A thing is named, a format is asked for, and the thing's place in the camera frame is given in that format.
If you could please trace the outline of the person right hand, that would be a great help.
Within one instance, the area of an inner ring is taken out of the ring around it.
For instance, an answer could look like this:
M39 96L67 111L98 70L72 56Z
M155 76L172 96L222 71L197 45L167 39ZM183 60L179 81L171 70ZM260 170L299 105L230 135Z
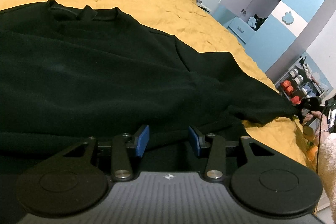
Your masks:
M329 133L327 118L320 111L308 113L303 120L303 135L310 141L314 140L319 134Z

